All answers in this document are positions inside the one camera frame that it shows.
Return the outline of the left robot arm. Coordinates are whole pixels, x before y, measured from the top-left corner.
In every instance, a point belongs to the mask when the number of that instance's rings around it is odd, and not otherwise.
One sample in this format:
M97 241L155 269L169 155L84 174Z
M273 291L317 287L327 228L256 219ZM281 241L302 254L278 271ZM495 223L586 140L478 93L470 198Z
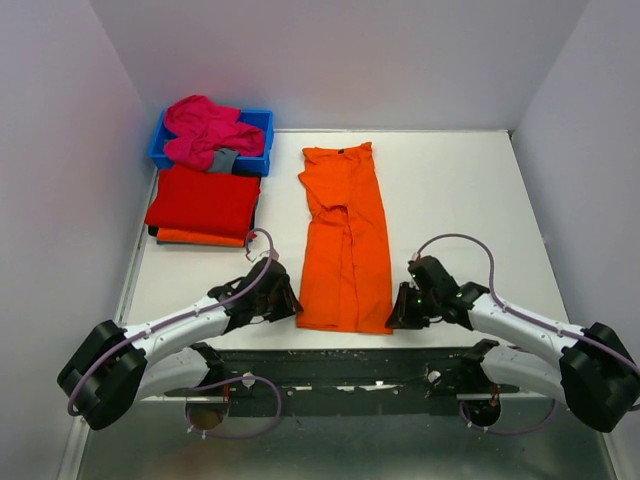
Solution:
M254 319L279 321L301 312L285 267L271 258L249 273L211 288L190 306L157 320L119 327L94 326L57 377L67 410L93 430L119 420L144 398L172 390L214 393L220 368L200 342L226 335Z

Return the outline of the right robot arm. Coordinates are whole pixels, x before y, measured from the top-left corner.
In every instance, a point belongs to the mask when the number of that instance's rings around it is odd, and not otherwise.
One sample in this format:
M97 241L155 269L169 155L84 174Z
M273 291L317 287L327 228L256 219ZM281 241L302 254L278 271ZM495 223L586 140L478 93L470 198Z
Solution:
M390 329L436 321L485 334L446 382L458 395L511 386L564 404L583 424L609 433L639 399L639 367L610 327L581 328L518 312L475 282L458 284L433 256L408 264Z

